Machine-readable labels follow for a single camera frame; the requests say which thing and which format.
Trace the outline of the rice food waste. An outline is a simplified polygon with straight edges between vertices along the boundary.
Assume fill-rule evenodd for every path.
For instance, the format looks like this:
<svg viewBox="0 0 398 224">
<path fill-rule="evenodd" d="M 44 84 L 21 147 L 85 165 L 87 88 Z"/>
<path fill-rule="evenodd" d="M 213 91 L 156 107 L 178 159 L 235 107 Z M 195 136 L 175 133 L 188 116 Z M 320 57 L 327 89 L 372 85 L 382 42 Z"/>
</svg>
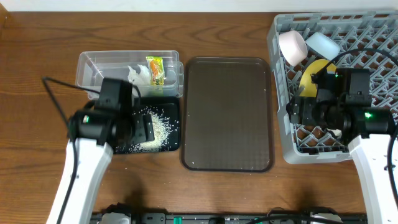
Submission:
<svg viewBox="0 0 398 224">
<path fill-rule="evenodd" d="M 175 151 L 180 146 L 180 121 L 173 109 L 145 106 L 140 114 L 150 114 L 154 129 L 153 141 L 125 148 L 127 153 Z"/>
</svg>

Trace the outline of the green snack wrapper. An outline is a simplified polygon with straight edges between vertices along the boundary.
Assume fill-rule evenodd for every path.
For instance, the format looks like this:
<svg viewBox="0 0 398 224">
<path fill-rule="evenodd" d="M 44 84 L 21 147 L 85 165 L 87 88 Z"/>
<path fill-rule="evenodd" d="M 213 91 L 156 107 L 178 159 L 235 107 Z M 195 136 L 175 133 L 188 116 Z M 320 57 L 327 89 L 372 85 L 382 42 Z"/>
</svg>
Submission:
<svg viewBox="0 0 398 224">
<path fill-rule="evenodd" d="M 163 85 L 165 80 L 163 58 L 156 56 L 147 56 L 146 60 L 150 70 L 150 84 Z"/>
</svg>

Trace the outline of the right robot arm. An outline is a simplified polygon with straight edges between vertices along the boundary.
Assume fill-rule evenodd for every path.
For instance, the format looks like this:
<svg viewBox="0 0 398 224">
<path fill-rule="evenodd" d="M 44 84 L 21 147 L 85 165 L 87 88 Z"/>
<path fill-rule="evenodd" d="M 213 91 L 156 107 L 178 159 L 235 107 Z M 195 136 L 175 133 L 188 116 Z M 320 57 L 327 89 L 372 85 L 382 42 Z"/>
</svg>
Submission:
<svg viewBox="0 0 398 224">
<path fill-rule="evenodd" d="M 371 105 L 369 70 L 320 70 L 312 83 L 316 96 L 295 95 L 287 104 L 290 122 L 340 130 L 359 175 L 368 222 L 397 223 L 397 125 L 390 110 Z"/>
</svg>

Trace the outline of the cream white cup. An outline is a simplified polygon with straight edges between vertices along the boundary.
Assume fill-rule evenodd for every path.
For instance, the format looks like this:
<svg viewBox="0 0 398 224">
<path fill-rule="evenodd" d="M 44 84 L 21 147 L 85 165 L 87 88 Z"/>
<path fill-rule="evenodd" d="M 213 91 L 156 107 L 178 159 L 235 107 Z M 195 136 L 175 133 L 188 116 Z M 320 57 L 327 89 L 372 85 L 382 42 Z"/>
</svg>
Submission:
<svg viewBox="0 0 398 224">
<path fill-rule="evenodd" d="M 328 133 L 330 133 L 330 135 L 332 137 L 334 137 L 335 139 L 338 139 L 341 137 L 341 130 L 339 129 L 326 129 Z"/>
</svg>

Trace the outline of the white tissue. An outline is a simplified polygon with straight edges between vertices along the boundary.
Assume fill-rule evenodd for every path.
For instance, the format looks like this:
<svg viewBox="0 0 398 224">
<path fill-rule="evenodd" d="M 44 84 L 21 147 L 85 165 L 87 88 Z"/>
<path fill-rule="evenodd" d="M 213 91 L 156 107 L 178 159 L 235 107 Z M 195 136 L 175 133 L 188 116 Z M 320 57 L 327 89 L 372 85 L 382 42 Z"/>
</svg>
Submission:
<svg viewBox="0 0 398 224">
<path fill-rule="evenodd" d="M 137 72 L 130 66 L 127 79 L 134 85 L 150 85 L 150 71 L 145 65 L 138 65 L 140 72 Z"/>
</svg>

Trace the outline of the light blue bowl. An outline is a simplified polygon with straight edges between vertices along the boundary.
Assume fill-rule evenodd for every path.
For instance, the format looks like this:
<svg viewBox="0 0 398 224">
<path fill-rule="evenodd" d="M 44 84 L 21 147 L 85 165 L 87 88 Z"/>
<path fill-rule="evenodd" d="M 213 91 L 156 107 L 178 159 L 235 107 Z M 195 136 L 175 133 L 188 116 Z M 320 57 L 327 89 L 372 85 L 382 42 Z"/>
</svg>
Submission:
<svg viewBox="0 0 398 224">
<path fill-rule="evenodd" d="M 327 60 L 332 60 L 339 55 L 339 45 L 320 32 L 314 33 L 305 42 L 312 50 Z"/>
</svg>

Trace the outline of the pink bowl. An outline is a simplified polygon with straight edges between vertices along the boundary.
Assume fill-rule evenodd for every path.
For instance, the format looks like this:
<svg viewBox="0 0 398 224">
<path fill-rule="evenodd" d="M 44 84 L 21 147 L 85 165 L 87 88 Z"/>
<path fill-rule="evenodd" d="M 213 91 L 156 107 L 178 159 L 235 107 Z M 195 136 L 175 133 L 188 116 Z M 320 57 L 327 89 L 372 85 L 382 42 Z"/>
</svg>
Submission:
<svg viewBox="0 0 398 224">
<path fill-rule="evenodd" d="M 278 41 L 282 55 L 291 66 L 296 66 L 306 59 L 308 55 L 307 45 L 296 30 L 280 34 Z"/>
</svg>

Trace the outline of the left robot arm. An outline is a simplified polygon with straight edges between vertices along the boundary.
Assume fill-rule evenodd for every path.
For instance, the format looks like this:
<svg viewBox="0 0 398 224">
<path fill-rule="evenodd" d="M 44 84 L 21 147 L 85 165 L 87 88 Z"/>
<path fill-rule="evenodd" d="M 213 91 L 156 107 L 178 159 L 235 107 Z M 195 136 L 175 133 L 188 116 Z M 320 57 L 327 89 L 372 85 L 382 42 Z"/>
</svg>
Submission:
<svg viewBox="0 0 398 224">
<path fill-rule="evenodd" d="M 91 100 L 67 118 L 44 77 L 42 82 L 68 131 L 65 166 L 47 219 L 48 223 L 88 223 L 100 183 L 118 146 L 154 140 L 152 118 L 137 113 L 138 87 L 124 80 L 105 78 Z"/>
</svg>

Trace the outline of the yellow plate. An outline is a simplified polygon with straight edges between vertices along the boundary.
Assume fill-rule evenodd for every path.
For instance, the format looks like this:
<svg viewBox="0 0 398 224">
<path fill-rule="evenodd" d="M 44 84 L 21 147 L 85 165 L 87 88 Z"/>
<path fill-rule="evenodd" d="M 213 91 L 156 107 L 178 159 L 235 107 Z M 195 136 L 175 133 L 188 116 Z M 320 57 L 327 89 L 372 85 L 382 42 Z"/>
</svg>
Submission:
<svg viewBox="0 0 398 224">
<path fill-rule="evenodd" d="M 299 85 L 299 96 L 316 97 L 317 85 L 312 82 L 312 75 L 319 72 L 329 60 L 318 59 L 312 62 L 304 71 Z"/>
</svg>

